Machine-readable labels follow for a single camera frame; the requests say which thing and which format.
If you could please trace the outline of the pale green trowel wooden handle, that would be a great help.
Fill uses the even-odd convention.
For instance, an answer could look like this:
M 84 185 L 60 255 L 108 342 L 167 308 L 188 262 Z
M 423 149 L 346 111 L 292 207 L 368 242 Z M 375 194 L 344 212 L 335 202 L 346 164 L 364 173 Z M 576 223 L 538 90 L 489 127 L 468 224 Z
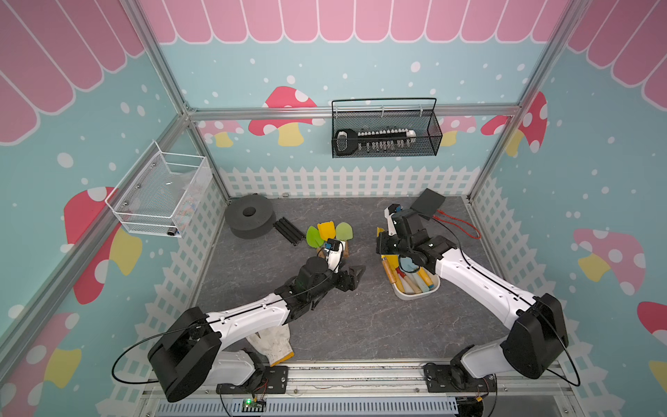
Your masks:
M 354 238 L 352 226 L 347 222 L 340 222 L 335 229 L 335 238 L 343 244 L 343 257 L 349 258 L 349 243 Z

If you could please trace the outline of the white plastic storage box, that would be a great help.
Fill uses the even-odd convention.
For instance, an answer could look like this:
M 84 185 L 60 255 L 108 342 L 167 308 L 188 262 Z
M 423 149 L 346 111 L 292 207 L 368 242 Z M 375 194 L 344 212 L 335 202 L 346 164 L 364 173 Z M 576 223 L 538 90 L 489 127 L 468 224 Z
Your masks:
M 440 288 L 440 280 L 424 268 L 417 269 L 417 265 L 410 258 L 398 255 L 386 255 L 391 266 L 401 279 L 403 293 L 396 286 L 391 286 L 395 295 L 403 301 L 418 300 L 434 294 Z

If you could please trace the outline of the bright green trowel wooden handle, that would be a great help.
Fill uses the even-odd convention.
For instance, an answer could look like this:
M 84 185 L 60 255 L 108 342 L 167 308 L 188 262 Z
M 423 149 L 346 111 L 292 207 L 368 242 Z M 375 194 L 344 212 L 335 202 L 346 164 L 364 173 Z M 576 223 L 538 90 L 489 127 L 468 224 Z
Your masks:
M 311 248 L 316 248 L 317 250 L 324 244 L 324 240 L 321 238 L 319 229 L 313 226 L 310 226 L 307 229 L 306 241 L 308 246 Z

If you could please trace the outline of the yellow shovel wooden handle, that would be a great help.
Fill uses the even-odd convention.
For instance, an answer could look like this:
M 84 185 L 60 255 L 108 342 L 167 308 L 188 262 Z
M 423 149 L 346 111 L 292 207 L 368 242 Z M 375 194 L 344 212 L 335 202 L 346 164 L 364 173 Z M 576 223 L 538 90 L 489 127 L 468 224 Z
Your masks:
M 400 293 L 403 293 L 404 290 L 403 290 L 401 279 L 398 277 L 395 269 L 392 268 L 388 258 L 385 255 L 382 255 L 381 263 L 382 263 L 383 269 L 385 270 L 385 273 L 386 273 L 387 278 L 389 279 L 390 283 L 392 283 L 392 285 L 396 286 L 396 289 Z

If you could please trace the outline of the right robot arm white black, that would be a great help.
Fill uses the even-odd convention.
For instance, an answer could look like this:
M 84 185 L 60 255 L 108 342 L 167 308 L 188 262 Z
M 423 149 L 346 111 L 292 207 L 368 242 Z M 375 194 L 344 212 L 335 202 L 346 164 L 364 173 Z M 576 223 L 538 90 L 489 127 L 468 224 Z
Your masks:
M 443 236 L 422 241 L 381 232 L 377 253 L 408 258 L 440 279 L 462 289 L 494 314 L 509 333 L 484 345 L 466 347 L 450 361 L 461 385 L 472 379 L 515 371 L 537 380 L 568 347 L 565 318 L 558 299 L 506 283 L 468 260 L 459 246 Z

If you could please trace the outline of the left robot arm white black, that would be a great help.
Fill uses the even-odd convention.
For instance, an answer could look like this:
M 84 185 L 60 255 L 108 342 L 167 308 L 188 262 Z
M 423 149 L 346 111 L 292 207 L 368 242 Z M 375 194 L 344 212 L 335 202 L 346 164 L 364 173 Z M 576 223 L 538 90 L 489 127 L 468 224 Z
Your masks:
M 202 386 L 255 387 L 262 363 L 245 350 L 231 352 L 227 347 L 297 320 L 333 289 L 356 290 L 365 272 L 363 265 L 330 269 L 327 260 L 312 256 L 296 276 L 256 302 L 221 312 L 186 310 L 148 354 L 167 401 L 181 401 Z

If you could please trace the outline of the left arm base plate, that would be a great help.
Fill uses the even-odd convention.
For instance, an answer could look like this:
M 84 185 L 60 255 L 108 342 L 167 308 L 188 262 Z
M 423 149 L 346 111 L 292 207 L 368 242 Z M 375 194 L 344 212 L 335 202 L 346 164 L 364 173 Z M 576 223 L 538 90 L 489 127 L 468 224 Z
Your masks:
M 289 367 L 276 366 L 255 370 L 241 385 L 218 384 L 217 394 L 285 394 L 287 391 Z

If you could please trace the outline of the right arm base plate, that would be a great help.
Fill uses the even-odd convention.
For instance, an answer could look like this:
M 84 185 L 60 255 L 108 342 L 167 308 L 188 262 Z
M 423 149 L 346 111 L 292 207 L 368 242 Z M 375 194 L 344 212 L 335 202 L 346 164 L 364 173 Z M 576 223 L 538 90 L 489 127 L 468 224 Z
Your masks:
M 429 393 L 461 394 L 487 396 L 497 390 L 497 382 L 493 375 L 475 379 L 463 368 L 449 364 L 428 362 L 422 367 Z

